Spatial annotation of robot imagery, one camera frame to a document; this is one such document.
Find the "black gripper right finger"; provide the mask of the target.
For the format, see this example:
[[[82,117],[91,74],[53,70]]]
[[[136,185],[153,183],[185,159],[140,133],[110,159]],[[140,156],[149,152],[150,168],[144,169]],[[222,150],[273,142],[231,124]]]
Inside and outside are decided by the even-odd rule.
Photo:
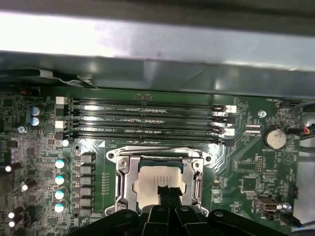
[[[171,205],[185,236],[282,236],[283,233],[226,210],[213,210],[208,216],[193,206],[182,204],[179,187],[169,188]]]

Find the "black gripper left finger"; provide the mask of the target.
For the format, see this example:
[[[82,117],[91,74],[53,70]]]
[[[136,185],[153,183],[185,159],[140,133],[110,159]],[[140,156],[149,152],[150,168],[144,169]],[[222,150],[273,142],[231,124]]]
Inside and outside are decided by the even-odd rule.
[[[69,236],[167,236],[170,220],[170,188],[157,189],[159,204],[149,206],[148,213],[130,209],[117,211],[87,226],[68,233]]]

